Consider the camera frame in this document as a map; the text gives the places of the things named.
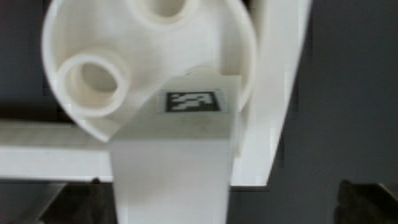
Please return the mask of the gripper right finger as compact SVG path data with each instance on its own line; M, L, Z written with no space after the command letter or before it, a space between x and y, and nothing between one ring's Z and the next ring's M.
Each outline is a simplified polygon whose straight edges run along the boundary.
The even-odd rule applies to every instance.
M398 199L380 184L341 181L334 224L398 224Z

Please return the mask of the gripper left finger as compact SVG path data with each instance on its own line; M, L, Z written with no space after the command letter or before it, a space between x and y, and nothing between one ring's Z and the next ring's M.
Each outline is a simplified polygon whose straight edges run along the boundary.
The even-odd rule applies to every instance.
M112 184L98 178L53 183L36 220L39 224L115 224Z

